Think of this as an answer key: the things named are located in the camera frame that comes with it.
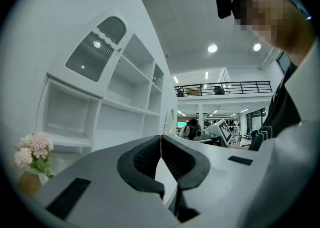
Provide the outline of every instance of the neck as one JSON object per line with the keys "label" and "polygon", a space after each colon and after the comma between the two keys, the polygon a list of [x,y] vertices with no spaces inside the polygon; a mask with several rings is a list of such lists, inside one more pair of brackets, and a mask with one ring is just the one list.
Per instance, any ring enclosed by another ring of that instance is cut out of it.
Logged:
{"label": "neck", "polygon": [[293,64],[296,66],[301,64],[314,44],[315,39],[316,34],[311,21],[299,21],[295,26],[288,48],[285,50]]}

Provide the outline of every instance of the ceiling light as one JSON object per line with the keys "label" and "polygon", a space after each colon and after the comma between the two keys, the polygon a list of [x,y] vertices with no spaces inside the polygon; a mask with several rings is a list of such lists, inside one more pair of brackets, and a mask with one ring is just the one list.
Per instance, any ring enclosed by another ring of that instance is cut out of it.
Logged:
{"label": "ceiling light", "polygon": [[253,47],[253,49],[254,49],[255,51],[259,51],[260,48],[261,48],[261,44],[255,44],[254,47]]}
{"label": "ceiling light", "polygon": [[95,47],[97,47],[98,49],[101,47],[101,43],[98,42],[98,41],[94,41],[93,45],[94,45]]}
{"label": "ceiling light", "polygon": [[214,52],[216,52],[218,50],[218,46],[216,46],[216,45],[210,45],[209,47],[208,47],[208,51],[210,52],[210,53],[214,53]]}

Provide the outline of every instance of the black hair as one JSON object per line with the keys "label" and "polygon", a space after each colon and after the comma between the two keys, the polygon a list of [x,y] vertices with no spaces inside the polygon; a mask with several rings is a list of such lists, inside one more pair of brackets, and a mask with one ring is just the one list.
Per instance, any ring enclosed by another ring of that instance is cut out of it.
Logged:
{"label": "black hair", "polygon": [[198,124],[198,121],[195,118],[192,118],[189,120],[190,126],[196,126]]}

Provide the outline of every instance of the round ceiling light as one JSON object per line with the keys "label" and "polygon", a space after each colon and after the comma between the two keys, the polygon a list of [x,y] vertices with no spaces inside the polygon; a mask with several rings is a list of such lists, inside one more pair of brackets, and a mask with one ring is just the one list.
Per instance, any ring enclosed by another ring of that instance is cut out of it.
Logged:
{"label": "round ceiling light", "polygon": [[218,46],[216,46],[216,45],[210,45],[209,47],[208,47],[208,51],[210,52],[210,53],[214,53],[214,52],[216,52],[218,50]]}
{"label": "round ceiling light", "polygon": [[254,49],[255,51],[259,51],[260,48],[261,48],[261,44],[255,44],[254,47],[253,47],[253,49]]}

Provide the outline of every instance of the balcony railing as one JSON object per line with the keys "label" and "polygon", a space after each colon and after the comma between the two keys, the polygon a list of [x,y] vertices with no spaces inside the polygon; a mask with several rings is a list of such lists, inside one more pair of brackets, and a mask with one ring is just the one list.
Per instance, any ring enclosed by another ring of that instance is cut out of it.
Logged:
{"label": "balcony railing", "polygon": [[272,93],[270,81],[195,84],[175,86],[174,90],[178,97],[224,94]]}

